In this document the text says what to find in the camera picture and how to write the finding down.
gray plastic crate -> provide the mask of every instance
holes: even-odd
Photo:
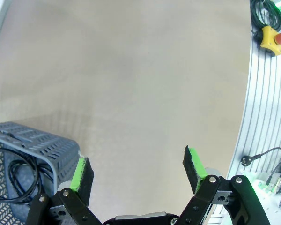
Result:
[[[70,139],[19,125],[0,123],[0,147],[27,153],[45,161],[53,171],[53,192],[60,183],[71,180],[79,160],[79,145]],[[13,160],[0,152],[0,195],[13,195],[6,169]],[[28,207],[0,203],[0,225],[24,224]]]

coiled black cable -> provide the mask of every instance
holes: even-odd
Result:
[[[250,0],[250,9],[251,22],[258,30],[266,26],[271,26],[277,32],[281,30],[281,12],[271,0]],[[262,9],[268,11],[268,22]]]
[[[12,154],[14,156],[17,156],[17,158],[20,158],[17,160],[13,160],[8,166],[8,177],[14,190],[18,194],[18,197],[5,198],[4,196],[0,196],[0,203],[29,204],[32,201],[32,195],[35,192],[36,188],[37,194],[44,192],[41,174],[43,174],[51,182],[53,182],[52,170],[45,164],[37,164],[37,160],[35,157],[27,154],[20,154],[14,150],[6,148],[0,148],[0,152]],[[17,172],[21,166],[30,167],[33,174],[33,182],[27,190],[23,188],[17,177]]]

power cord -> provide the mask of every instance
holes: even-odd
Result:
[[[33,156],[27,154],[20,154],[14,150],[0,148],[0,152],[4,152],[7,154],[12,154],[19,159],[12,161],[8,166],[8,177],[9,180],[18,194],[18,197],[15,198],[6,198],[4,196],[0,196],[0,203],[13,203],[13,204],[30,204],[33,198],[33,193],[37,188],[37,194],[44,192],[44,186],[42,183],[41,174],[47,177],[51,182],[53,182],[52,178],[52,170],[46,164],[37,164],[37,159]],[[17,172],[22,166],[28,166],[33,174],[33,182],[31,186],[25,190],[21,185],[20,181],[17,177]]]
[[[269,23],[262,9],[268,12]],[[251,22],[258,30],[266,26],[271,26],[277,32],[281,30],[281,12],[271,0],[250,0],[250,10]]]
[[[281,166],[281,161],[278,163],[278,165],[273,169],[273,171],[271,172],[271,175],[268,177],[267,181],[266,181],[266,185],[269,185],[269,183],[271,182],[271,179],[273,177],[273,174],[275,173],[275,171]]]
[[[242,157],[241,164],[242,164],[243,166],[249,166],[254,160],[256,160],[256,159],[258,159],[258,158],[264,156],[265,154],[267,154],[267,153],[269,153],[269,152],[271,152],[271,151],[273,151],[273,150],[281,150],[281,148],[280,148],[280,147],[275,147],[275,148],[272,148],[272,149],[270,149],[270,150],[267,150],[266,152],[264,152],[264,153],[262,153],[262,154],[257,154],[257,155],[255,155],[255,156],[243,156],[243,157]]]

